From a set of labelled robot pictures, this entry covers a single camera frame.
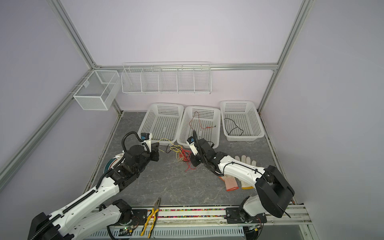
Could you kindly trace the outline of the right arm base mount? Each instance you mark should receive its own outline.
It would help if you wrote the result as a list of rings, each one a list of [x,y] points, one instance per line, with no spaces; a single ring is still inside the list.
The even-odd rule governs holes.
[[[244,210],[237,208],[225,208],[225,219],[229,224],[264,224],[267,222],[265,214],[250,216]]]

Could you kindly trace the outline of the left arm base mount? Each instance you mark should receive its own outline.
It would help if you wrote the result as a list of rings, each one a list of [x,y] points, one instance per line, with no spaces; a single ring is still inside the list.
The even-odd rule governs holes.
[[[140,226],[144,225],[147,221],[147,209],[133,209],[123,213],[118,221],[112,226]]]

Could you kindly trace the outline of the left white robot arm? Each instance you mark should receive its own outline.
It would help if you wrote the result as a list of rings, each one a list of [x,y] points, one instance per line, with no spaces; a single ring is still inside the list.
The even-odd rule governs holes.
[[[133,183],[149,162],[157,162],[159,145],[152,144],[149,151],[142,145],[124,151],[122,158],[89,191],[51,214],[34,217],[28,239],[83,240],[104,227],[130,224],[134,217],[132,207],[122,199],[92,216],[89,213]]]

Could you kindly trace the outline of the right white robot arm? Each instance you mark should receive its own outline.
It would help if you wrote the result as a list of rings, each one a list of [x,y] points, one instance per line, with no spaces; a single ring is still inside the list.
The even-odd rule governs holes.
[[[276,218],[286,214],[295,191],[276,167],[248,165],[223,152],[216,152],[205,139],[190,137],[187,143],[193,152],[193,166],[203,164],[218,177],[232,176],[256,190],[256,196],[246,198],[239,206],[241,220],[247,222],[264,213]]]

